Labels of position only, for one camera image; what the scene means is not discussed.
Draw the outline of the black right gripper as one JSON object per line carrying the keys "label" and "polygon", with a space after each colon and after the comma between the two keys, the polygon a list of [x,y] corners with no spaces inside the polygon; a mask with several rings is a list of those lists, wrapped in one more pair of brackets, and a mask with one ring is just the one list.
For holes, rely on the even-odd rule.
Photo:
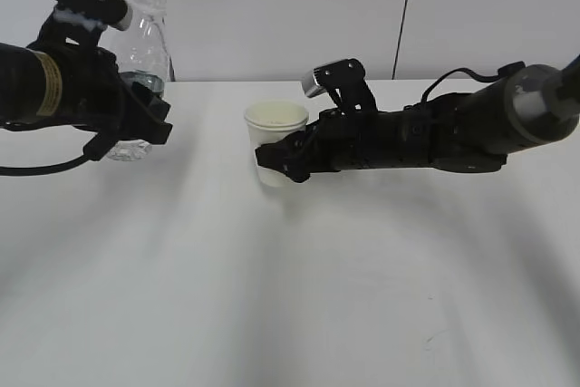
{"label": "black right gripper", "polygon": [[341,153],[353,153],[354,161],[362,158],[356,148],[363,133],[378,120],[380,111],[355,109],[345,114],[327,109],[303,131],[289,136],[289,142],[260,145],[255,150],[257,166],[284,175],[292,181],[307,181],[313,173],[338,172],[334,163]]}

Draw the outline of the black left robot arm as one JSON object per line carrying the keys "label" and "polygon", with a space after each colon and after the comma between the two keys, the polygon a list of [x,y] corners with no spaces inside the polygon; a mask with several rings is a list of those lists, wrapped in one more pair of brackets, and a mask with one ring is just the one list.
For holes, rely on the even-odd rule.
{"label": "black left robot arm", "polygon": [[1,46],[1,124],[12,131],[73,126],[115,140],[166,143],[169,104],[124,79],[101,48],[105,25],[50,15],[26,47]]}

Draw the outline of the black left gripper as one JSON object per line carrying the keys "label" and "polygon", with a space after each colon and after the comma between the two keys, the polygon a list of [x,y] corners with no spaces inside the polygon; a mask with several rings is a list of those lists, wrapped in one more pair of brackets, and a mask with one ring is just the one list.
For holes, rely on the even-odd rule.
{"label": "black left gripper", "polygon": [[103,29],[46,19],[26,47],[26,123],[72,125],[164,145],[173,125],[163,92],[127,84],[116,56],[98,46]]}

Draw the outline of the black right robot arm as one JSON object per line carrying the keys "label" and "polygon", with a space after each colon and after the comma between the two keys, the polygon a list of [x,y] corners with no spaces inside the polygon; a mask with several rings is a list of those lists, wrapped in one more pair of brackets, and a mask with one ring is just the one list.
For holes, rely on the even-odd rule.
{"label": "black right robot arm", "polygon": [[559,70],[511,63],[484,76],[460,68],[483,88],[381,111],[356,59],[312,70],[302,81],[308,98],[328,94],[335,106],[303,131],[256,149],[256,162],[298,183],[314,173],[358,169],[430,168],[490,173],[511,153],[557,142],[579,124],[579,62]]}

